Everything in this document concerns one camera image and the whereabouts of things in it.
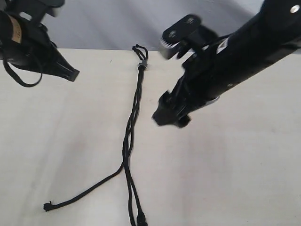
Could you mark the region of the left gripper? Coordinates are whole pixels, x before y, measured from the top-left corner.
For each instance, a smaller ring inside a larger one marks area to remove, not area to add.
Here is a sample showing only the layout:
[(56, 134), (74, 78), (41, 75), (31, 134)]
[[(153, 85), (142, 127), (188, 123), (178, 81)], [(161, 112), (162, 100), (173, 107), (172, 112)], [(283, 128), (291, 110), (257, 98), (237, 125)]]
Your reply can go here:
[(21, 43), (16, 46), (16, 58), (9, 62), (18, 69), (44, 73), (74, 82), (79, 71), (72, 67), (51, 41), (47, 28), (30, 23), (21, 24)]

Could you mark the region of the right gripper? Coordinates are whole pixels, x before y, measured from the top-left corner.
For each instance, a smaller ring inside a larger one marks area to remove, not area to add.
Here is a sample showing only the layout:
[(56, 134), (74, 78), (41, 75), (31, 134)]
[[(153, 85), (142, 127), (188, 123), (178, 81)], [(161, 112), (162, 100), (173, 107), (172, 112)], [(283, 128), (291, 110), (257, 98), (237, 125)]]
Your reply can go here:
[(221, 94), (214, 84), (221, 55), (216, 51), (204, 56), (191, 55), (182, 63), (183, 75), (172, 91), (167, 90), (158, 100), (152, 119), (158, 126), (186, 127), (189, 114), (217, 101)]

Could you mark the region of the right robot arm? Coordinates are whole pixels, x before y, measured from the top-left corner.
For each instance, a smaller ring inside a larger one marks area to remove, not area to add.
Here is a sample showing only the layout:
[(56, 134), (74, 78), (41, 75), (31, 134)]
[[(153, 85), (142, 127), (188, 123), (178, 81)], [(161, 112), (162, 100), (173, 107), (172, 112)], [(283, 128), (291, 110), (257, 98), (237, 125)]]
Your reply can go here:
[(226, 91), (301, 47), (301, 3), (265, 0), (259, 12), (236, 31), (219, 36), (188, 14), (165, 29), (159, 52), (165, 59), (193, 54), (183, 76), (158, 100), (152, 118), (159, 126), (186, 127), (189, 114), (216, 102)]

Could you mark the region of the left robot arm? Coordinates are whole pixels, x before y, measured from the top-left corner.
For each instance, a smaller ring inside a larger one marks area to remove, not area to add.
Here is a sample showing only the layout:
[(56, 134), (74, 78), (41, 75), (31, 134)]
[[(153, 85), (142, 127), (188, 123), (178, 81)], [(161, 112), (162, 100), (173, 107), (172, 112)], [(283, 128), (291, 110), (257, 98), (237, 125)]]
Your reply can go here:
[(9, 65), (40, 74), (53, 75), (74, 82), (79, 71), (73, 68), (51, 41), (44, 25), (1, 11), (0, 60), (6, 72), (20, 85), (32, 87), (12, 70)]

